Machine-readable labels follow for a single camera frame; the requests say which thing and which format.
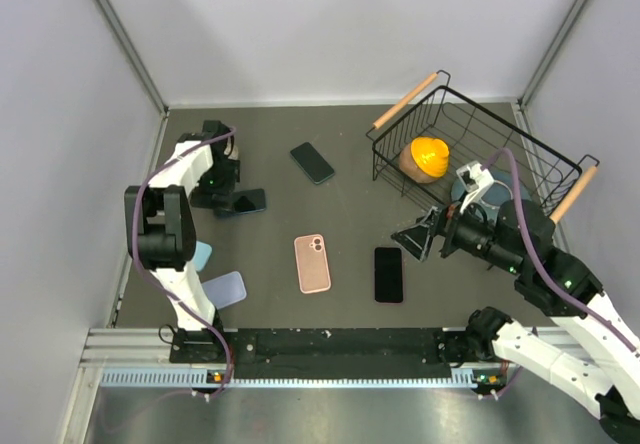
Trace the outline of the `pink phone case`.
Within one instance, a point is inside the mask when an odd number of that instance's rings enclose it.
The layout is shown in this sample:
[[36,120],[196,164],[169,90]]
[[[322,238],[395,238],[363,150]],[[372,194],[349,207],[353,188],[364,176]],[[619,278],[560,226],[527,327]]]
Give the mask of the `pink phone case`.
[[319,234],[294,239],[294,254],[300,291],[315,294],[331,288],[324,238]]

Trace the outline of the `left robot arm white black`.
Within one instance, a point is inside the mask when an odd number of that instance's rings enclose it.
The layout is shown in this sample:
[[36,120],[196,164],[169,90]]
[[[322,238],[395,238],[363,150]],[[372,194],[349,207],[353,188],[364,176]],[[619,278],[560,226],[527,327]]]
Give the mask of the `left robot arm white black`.
[[182,134],[167,161],[124,193],[128,253],[176,314],[168,342],[172,363],[232,362],[218,311],[198,275],[192,209],[230,205],[240,180],[235,133],[219,120],[204,121],[201,131]]

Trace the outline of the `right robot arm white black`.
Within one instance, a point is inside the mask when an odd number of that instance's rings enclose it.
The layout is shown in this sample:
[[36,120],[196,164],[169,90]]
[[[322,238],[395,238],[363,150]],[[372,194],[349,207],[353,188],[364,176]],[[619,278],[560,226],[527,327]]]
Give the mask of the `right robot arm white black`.
[[561,350],[493,307],[469,317],[467,353],[515,363],[581,404],[615,442],[636,443],[639,339],[589,268],[553,245],[554,231],[554,222],[536,203],[512,199],[501,205],[494,221],[478,204],[434,206],[391,238],[423,261],[441,236],[442,257],[465,251],[514,276],[515,290],[589,358]]

